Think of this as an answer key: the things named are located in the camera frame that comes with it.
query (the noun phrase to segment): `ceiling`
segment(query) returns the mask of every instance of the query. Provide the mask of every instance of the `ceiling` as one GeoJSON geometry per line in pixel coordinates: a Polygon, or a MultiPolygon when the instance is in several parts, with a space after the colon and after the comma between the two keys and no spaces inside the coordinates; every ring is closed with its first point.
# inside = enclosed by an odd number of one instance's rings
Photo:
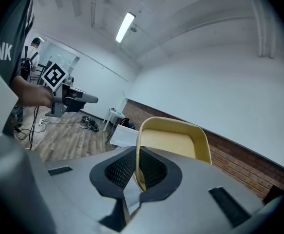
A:
{"type": "Polygon", "coordinates": [[[97,31],[141,66],[190,48],[258,41],[250,0],[34,0],[35,11],[50,8],[97,31]],[[127,12],[136,15],[133,30],[118,44],[127,12]]]}

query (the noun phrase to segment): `black mesh grille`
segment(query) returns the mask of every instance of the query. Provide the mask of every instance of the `black mesh grille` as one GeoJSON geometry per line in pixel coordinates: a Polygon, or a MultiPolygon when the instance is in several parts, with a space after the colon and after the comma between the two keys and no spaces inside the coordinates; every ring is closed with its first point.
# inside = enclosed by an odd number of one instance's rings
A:
{"type": "Polygon", "coordinates": [[[106,178],[112,183],[125,188],[135,171],[135,152],[130,152],[105,169],[106,178]]]}
{"type": "Polygon", "coordinates": [[[140,167],[144,175],[146,190],[160,183],[167,176],[163,162],[141,150],[140,167]]]}

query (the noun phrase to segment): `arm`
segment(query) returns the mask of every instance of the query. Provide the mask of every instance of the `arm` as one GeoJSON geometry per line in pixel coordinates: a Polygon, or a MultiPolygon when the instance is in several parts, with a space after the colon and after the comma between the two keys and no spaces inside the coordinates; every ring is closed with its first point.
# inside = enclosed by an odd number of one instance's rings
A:
{"type": "Polygon", "coordinates": [[[17,105],[21,106],[46,106],[51,107],[53,93],[50,88],[30,84],[21,76],[15,76],[10,83],[10,88],[19,97],[17,105]]]}

